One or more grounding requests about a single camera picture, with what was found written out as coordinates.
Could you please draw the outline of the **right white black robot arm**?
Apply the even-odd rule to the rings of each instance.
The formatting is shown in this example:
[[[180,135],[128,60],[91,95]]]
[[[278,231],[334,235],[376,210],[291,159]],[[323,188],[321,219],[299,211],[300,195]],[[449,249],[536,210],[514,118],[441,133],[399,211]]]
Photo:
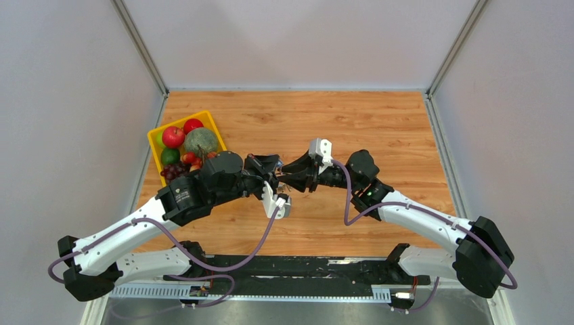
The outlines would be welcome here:
[[[394,282],[411,276],[449,278],[483,298],[492,298],[499,288],[518,288],[510,271],[514,254],[492,220],[448,215],[408,198],[377,178],[380,169],[367,150],[352,153],[345,164],[327,154],[308,152],[280,170],[279,180],[299,192],[313,192],[318,186],[344,188],[347,226],[368,216],[438,244],[438,248],[396,246],[392,252],[396,257],[386,265]]]

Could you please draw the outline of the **silver keyring with keys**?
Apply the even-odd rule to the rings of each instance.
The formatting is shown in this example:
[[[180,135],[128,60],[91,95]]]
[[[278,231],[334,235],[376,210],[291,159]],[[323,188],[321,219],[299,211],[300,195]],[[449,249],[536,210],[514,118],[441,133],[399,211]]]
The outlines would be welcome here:
[[[282,166],[277,167],[275,170],[275,176],[279,179],[280,176],[283,176],[283,174],[284,173],[282,172]],[[292,191],[292,188],[288,184],[278,180],[278,186],[276,191],[278,194],[287,194]]]

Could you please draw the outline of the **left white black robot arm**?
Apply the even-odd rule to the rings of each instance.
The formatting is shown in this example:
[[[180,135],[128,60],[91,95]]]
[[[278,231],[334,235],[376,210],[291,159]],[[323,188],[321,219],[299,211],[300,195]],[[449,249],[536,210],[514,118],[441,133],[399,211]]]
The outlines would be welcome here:
[[[84,238],[60,238],[58,262],[66,269],[58,276],[49,266],[48,273],[78,301],[91,301],[121,284],[154,276],[191,281],[228,278],[243,262],[209,265],[193,242],[174,241],[173,248],[165,251],[136,253],[135,249],[160,234],[172,238],[173,230],[239,198],[256,197],[271,221],[287,216],[290,199],[277,193],[279,164],[277,154],[242,158],[220,152],[106,229]]]

